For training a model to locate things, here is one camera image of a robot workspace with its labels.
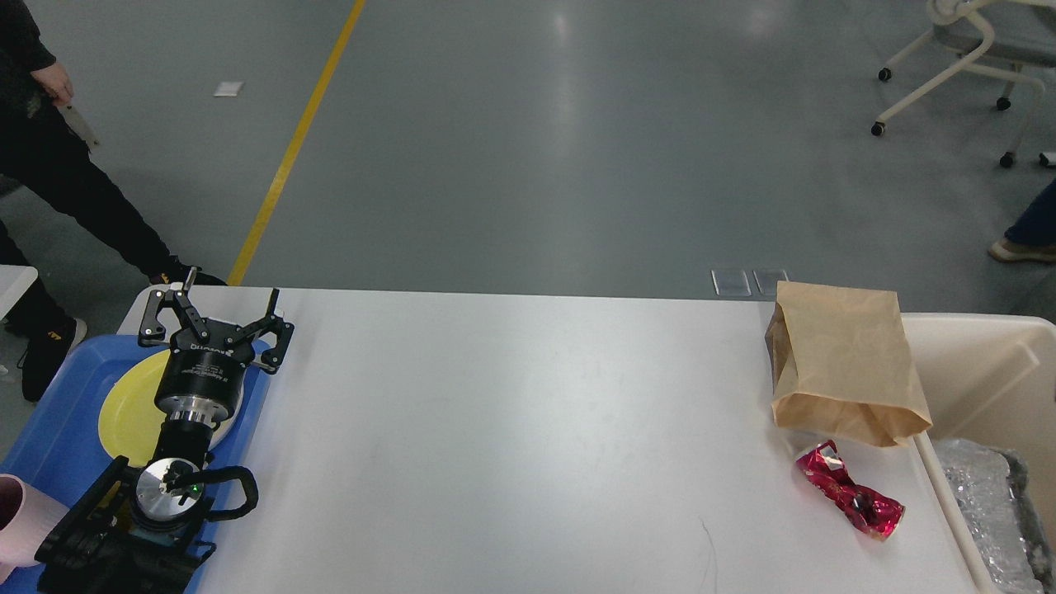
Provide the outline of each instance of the white bin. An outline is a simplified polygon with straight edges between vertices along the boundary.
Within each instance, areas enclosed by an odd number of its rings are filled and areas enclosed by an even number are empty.
[[[1056,543],[1056,327],[1019,316],[905,314],[902,319],[935,422],[930,439],[965,438],[1018,451],[1030,471],[1027,494],[1049,541]],[[918,448],[980,583],[985,568],[926,437],[918,439]]]

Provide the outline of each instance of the hand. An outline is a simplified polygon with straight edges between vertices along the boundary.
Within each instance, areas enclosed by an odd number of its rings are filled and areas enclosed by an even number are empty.
[[[70,100],[73,99],[73,82],[70,81],[70,75],[62,64],[55,62],[48,68],[34,70],[30,74],[52,98],[52,105],[55,107],[70,105]]]

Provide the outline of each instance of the cup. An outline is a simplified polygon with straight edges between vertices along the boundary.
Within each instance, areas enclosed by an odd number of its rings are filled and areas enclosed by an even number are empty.
[[[70,509],[14,475],[0,475],[0,583],[36,565],[37,549]]]

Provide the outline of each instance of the person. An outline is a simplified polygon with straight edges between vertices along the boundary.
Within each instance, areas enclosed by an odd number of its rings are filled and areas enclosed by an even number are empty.
[[[137,267],[151,283],[186,277],[190,266],[172,255],[138,210],[89,159],[88,145],[58,108],[73,83],[40,41],[22,0],[0,0],[0,174],[20,182]],[[30,265],[0,222],[0,264]],[[197,284],[224,284],[200,273]],[[87,334],[37,279],[7,313],[10,328],[27,338],[22,395],[37,402],[70,350]]]
[[[1035,197],[988,253],[999,262],[1056,262],[1056,180]]]

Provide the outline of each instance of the silver foil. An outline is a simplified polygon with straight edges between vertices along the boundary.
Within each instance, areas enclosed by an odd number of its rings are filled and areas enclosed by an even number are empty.
[[[1052,554],[1018,456],[968,440],[936,442],[935,451],[995,586],[1004,594],[1056,594]]]

